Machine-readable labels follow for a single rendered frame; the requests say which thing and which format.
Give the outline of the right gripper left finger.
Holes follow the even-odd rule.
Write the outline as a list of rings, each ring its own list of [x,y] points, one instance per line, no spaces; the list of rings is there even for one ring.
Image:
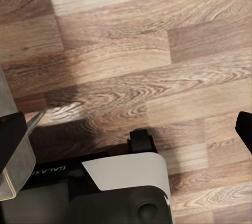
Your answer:
[[[0,117],[0,174],[27,131],[23,112]]]

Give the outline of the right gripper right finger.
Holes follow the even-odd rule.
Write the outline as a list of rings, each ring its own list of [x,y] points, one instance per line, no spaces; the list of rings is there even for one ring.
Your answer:
[[[252,114],[241,111],[238,115],[235,129],[252,154]]]

